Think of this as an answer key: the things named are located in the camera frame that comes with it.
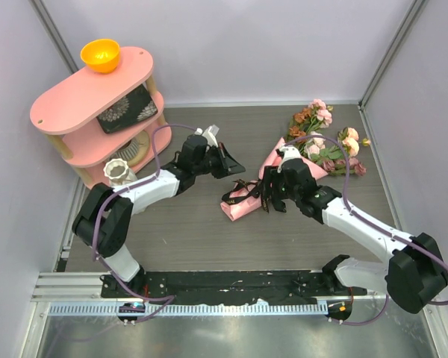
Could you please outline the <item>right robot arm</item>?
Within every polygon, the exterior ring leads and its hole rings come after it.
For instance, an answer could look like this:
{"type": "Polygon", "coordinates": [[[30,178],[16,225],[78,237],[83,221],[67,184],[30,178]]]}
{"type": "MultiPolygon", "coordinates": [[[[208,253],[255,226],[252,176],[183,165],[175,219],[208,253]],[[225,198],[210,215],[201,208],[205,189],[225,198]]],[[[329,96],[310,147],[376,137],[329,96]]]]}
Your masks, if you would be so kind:
{"type": "Polygon", "coordinates": [[[376,263],[335,257],[322,276],[330,294],[347,287],[368,289],[388,295],[408,313],[418,313],[448,286],[448,269],[435,239],[404,233],[366,214],[337,190],[317,184],[300,159],[265,166],[261,198],[282,213],[285,201],[292,201],[304,216],[344,233],[378,257],[376,263]]]}

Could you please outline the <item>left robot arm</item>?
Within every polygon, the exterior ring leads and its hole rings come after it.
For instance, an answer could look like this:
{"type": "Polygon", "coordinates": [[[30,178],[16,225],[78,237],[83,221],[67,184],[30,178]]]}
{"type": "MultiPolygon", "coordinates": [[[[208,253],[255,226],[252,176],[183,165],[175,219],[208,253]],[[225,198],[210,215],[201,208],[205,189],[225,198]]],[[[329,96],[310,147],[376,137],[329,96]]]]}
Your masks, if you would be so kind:
{"type": "Polygon", "coordinates": [[[245,171],[223,143],[210,144],[203,135],[190,135],[156,175],[114,188],[96,184],[75,217],[72,232],[119,278],[119,290],[127,297],[137,297],[144,279],[142,266],[125,245],[131,217],[185,192],[200,175],[222,179],[245,171]]]}

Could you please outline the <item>pink wrapping paper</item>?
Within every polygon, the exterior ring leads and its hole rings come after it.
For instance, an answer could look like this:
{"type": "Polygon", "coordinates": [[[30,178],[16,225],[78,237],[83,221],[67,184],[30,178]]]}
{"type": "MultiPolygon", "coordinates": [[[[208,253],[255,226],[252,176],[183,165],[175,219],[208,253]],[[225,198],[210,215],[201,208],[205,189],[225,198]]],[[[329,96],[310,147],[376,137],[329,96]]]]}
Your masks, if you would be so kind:
{"type": "Polygon", "coordinates": [[[281,158],[277,155],[276,150],[283,145],[284,139],[281,138],[261,165],[257,180],[238,179],[235,181],[234,188],[222,196],[221,209],[232,221],[261,207],[261,190],[258,187],[264,177],[264,169],[266,166],[278,166],[280,164],[281,158]]]}

